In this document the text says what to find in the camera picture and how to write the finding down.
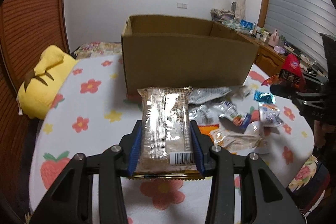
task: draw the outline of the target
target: barcode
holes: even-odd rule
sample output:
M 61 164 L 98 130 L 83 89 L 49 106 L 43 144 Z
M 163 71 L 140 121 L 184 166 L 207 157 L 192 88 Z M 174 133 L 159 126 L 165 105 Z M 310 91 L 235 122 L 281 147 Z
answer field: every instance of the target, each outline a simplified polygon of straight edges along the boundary
M 193 152 L 170 152 L 170 165 L 187 165 L 194 163 Z

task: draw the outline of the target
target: pink bottle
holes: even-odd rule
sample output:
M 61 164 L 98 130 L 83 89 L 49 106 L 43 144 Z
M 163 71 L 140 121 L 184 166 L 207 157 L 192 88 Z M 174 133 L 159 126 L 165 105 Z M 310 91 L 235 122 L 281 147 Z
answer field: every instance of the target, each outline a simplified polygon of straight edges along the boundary
M 268 44 L 271 45 L 272 47 L 275 47 L 278 45 L 278 42 L 279 42 L 278 30 L 275 30 L 274 33 L 271 34 Z

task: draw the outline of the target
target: cardboard box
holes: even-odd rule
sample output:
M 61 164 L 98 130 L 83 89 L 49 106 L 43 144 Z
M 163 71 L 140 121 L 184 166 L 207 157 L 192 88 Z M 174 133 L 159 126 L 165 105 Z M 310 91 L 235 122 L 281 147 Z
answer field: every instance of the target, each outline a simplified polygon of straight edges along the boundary
M 130 96 L 151 86 L 241 85 L 258 51 L 222 24 L 164 15 L 130 16 L 121 42 Z

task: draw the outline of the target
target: bedsheet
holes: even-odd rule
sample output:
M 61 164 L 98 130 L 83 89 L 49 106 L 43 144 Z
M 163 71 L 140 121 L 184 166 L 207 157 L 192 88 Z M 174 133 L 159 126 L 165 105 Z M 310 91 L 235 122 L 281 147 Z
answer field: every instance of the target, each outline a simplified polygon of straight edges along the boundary
M 60 88 L 37 138 L 29 179 L 30 206 L 34 210 L 53 180 L 79 152 L 102 153 L 118 144 L 142 118 L 141 106 L 126 99 L 122 56 L 81 59 Z M 253 65 L 246 82 L 259 89 L 268 76 Z M 258 109 L 253 94 L 233 98 L 238 110 Z M 264 161 L 286 187 L 310 157 L 312 131 L 290 100 L 276 96 L 285 124 L 265 130 L 269 154 Z M 239 176 L 235 177 L 235 223 L 240 221 Z M 211 178 L 198 181 L 128 180 L 122 178 L 128 222 L 204 223 Z M 94 176 L 93 223 L 99 223 L 98 175 Z

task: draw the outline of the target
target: metal screw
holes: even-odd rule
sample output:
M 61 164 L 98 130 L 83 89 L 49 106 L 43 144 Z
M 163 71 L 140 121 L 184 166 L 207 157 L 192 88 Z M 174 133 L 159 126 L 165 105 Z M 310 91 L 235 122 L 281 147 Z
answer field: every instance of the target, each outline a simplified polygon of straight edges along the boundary
M 113 152 L 119 152 L 121 150 L 121 146 L 120 145 L 114 145 L 111 147 L 111 150 Z
M 82 160 L 84 159 L 84 154 L 83 153 L 78 153 L 74 156 L 75 160 Z
M 220 150 L 222 150 L 222 148 L 219 145 L 213 145 L 211 149 L 214 152 L 219 152 Z
M 258 154 L 256 154 L 256 153 L 251 153 L 250 154 L 250 159 L 251 160 L 257 160 L 258 158 L 259 158 Z

